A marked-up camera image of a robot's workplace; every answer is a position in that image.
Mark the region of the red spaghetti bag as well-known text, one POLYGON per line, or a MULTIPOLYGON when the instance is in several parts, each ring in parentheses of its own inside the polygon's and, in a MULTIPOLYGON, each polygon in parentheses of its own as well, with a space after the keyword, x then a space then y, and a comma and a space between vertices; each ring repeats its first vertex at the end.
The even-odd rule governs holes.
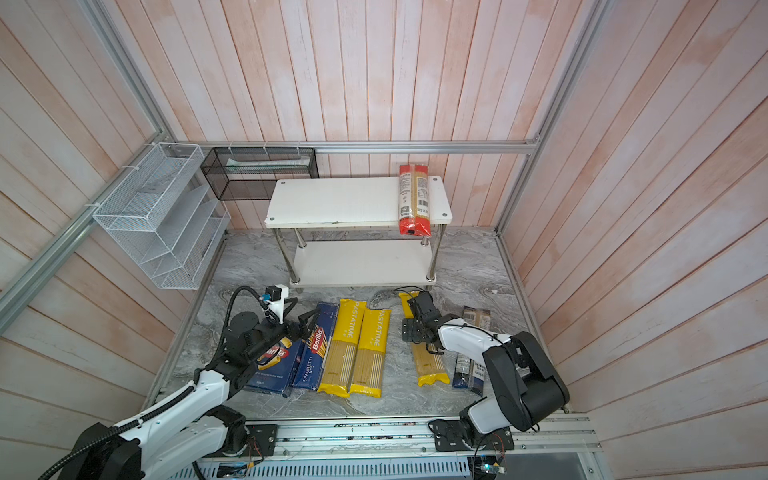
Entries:
POLYGON ((399 231, 401 235, 430 237, 429 178, 426 165, 399 166, 399 231))

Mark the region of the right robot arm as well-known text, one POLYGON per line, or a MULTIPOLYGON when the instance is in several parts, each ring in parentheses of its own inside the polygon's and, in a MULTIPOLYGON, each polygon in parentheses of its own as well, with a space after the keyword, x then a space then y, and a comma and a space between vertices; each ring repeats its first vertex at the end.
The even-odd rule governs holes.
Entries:
POLYGON ((457 420, 429 423, 439 451, 481 449, 514 428, 526 432, 570 401, 570 392, 538 340, 528 332, 491 332, 441 314, 428 291, 406 294, 403 339, 432 355, 464 355, 485 368, 493 395, 467 406, 457 420))

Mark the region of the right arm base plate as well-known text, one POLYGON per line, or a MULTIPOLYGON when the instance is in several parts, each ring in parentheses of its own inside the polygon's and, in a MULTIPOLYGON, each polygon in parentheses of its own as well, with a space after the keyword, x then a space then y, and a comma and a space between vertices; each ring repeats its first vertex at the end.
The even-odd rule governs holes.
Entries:
POLYGON ((483 434, 468 421, 446 419, 431 420, 427 426, 438 452, 495 450, 504 453, 515 448, 512 434, 507 429, 483 434))

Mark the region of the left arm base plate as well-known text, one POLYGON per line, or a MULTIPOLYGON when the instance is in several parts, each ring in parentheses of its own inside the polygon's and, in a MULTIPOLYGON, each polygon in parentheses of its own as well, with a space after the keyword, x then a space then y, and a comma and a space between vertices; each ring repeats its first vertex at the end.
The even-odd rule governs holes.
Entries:
POLYGON ((225 456, 266 458, 274 455, 277 424, 243 424, 229 428, 221 449, 225 456))

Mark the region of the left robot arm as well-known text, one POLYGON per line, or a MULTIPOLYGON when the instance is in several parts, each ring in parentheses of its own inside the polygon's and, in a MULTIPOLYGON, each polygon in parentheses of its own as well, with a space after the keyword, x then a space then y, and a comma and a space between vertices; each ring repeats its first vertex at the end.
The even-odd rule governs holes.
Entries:
POLYGON ((148 409, 107 427, 96 423, 71 452, 42 473, 51 479, 167 479, 222 450, 238 455, 248 445, 243 415, 226 406, 255 375, 259 360, 281 340, 306 341, 319 315, 309 310, 291 321, 298 300, 285 285, 263 293, 243 285, 262 311, 226 312, 211 361, 185 386, 148 409))

